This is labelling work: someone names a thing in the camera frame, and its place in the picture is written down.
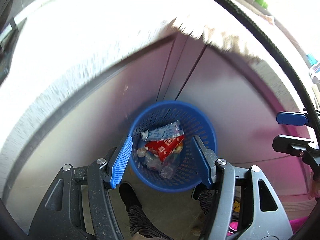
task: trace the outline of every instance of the blue plastic basket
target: blue plastic basket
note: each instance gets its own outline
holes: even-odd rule
[[[184,148],[180,153],[182,161],[172,179],[163,179],[157,172],[148,170],[139,162],[137,147],[142,131],[176,120],[180,120],[185,134]],[[207,148],[217,151],[216,136],[209,119],[193,105],[181,101],[163,101],[148,107],[136,118],[129,134],[133,139],[129,159],[131,168],[145,184],[163,192],[189,190],[201,182],[196,163],[190,153],[190,140],[194,135],[199,135]]]

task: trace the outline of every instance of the screw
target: screw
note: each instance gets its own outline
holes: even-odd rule
[[[105,163],[106,163],[106,160],[104,158],[100,158],[97,160],[97,164],[99,164],[99,165],[103,165]]]
[[[226,165],[227,161],[225,159],[218,159],[217,163],[220,164],[220,165]]]
[[[251,166],[251,169],[252,169],[254,172],[259,172],[259,171],[260,171],[260,168],[259,168],[257,165],[252,165],[252,166]]]
[[[63,165],[62,169],[64,171],[69,171],[71,169],[71,165],[70,164]]]

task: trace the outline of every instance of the shoe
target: shoe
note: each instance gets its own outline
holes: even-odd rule
[[[123,203],[125,204],[125,209],[127,212],[129,211],[129,208],[134,205],[142,208],[142,205],[138,200],[136,193],[129,183],[124,182],[120,184],[119,193]]]
[[[239,220],[239,212],[232,211],[231,222],[237,222]]]
[[[199,199],[199,194],[200,194],[200,192],[203,191],[203,190],[206,190],[206,189],[207,189],[207,187],[205,186],[205,184],[202,184],[202,183],[198,184],[198,185],[195,186],[195,188],[193,189],[191,198],[192,198],[193,200],[198,200],[198,199]]]

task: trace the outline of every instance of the red snack package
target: red snack package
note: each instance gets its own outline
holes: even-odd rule
[[[159,156],[159,159],[163,162],[164,159],[171,154],[175,148],[182,142],[184,135],[178,136],[176,138],[167,139],[164,141],[150,141],[144,147]]]

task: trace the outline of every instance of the pink object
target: pink object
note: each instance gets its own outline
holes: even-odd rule
[[[297,232],[299,230],[299,228],[304,224],[304,222],[306,222],[307,219],[308,219],[308,217],[290,220],[289,222],[290,222],[293,233]],[[232,222],[230,224],[230,229],[233,229],[236,231],[237,228],[238,228],[238,222]]]

